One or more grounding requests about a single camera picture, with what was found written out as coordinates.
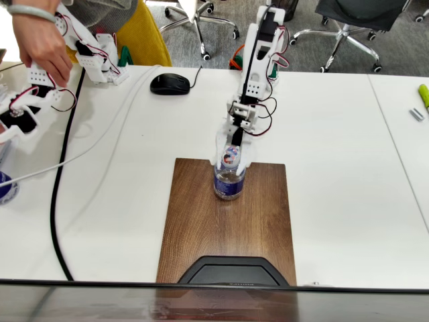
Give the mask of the person's left hand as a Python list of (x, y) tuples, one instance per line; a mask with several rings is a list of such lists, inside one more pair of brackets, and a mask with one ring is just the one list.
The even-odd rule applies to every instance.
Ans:
[(66, 87), (72, 62), (55, 24), (30, 15), (14, 15), (12, 25), (24, 65), (29, 68), (36, 63), (50, 74), (57, 85)]

